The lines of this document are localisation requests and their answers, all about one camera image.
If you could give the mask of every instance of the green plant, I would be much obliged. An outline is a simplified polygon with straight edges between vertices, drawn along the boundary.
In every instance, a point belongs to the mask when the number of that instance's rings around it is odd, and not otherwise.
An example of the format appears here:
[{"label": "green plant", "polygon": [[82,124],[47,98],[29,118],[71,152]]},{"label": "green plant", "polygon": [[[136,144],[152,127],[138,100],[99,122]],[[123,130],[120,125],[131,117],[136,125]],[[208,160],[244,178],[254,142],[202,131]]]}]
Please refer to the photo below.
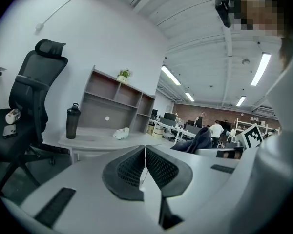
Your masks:
[{"label": "green plant", "polygon": [[128,78],[128,77],[132,76],[132,72],[130,72],[129,69],[121,70],[119,72],[119,74],[117,75],[117,77],[118,76],[124,76],[124,77]]}]

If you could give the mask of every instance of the chair caster wheel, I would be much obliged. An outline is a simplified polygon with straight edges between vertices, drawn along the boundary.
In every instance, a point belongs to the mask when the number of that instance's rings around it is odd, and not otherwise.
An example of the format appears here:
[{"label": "chair caster wheel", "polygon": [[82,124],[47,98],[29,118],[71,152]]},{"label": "chair caster wheel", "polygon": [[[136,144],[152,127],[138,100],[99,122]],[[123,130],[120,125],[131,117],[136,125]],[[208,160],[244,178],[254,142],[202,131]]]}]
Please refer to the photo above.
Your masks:
[{"label": "chair caster wheel", "polygon": [[51,166],[54,166],[55,165],[55,159],[52,157],[49,161],[50,165]]}]

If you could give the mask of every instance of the dark floor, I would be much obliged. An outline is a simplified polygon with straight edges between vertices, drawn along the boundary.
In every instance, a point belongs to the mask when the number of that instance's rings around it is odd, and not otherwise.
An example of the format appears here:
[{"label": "dark floor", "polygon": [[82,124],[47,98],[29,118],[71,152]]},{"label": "dark floor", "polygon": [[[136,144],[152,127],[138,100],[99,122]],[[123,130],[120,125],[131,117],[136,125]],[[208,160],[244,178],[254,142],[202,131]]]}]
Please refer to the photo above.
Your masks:
[{"label": "dark floor", "polygon": [[[48,159],[27,163],[28,169],[40,184],[47,182],[72,164],[70,155],[54,154],[41,150],[37,151],[41,154],[54,155],[55,157],[54,166],[49,163]],[[7,166],[8,163],[0,162],[0,180],[3,177]],[[35,189],[36,186],[29,180],[24,171],[21,168],[18,168],[11,175],[2,192],[9,200],[20,205]]]}]

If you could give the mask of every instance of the textured gripper grid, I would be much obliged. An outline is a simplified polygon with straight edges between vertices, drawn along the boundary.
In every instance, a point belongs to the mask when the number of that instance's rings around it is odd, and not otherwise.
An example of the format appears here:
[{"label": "textured gripper grid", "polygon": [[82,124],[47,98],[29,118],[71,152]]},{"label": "textured gripper grid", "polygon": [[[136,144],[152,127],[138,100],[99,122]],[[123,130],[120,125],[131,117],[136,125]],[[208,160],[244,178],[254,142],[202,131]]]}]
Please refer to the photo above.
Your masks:
[{"label": "textured gripper grid", "polygon": [[146,149],[146,166],[157,186],[162,189],[179,173],[176,165]]},{"label": "textured gripper grid", "polygon": [[144,152],[137,152],[117,166],[117,175],[129,185],[139,187],[140,176],[145,167]]}]

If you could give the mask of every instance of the office chair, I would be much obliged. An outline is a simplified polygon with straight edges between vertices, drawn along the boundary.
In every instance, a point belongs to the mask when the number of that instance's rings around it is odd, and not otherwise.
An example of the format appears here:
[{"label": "office chair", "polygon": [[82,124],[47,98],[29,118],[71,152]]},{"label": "office chair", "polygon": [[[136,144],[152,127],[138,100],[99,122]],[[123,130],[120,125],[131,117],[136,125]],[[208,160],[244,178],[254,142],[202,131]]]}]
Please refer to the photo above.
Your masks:
[{"label": "office chair", "polygon": [[[61,56],[65,44],[46,39],[39,41],[35,50],[25,57],[16,76],[9,97],[10,109],[0,109],[0,162],[10,163],[0,181],[0,192],[18,167],[39,186],[26,163],[50,159],[51,164],[54,164],[53,156],[40,155],[30,145],[42,143],[42,132],[48,121],[44,100],[53,81],[67,65],[67,58]],[[5,116],[11,109],[16,108],[21,111],[21,118],[15,122],[17,136],[4,139],[2,134],[7,125]],[[32,151],[34,154],[25,154],[26,151]]]}]

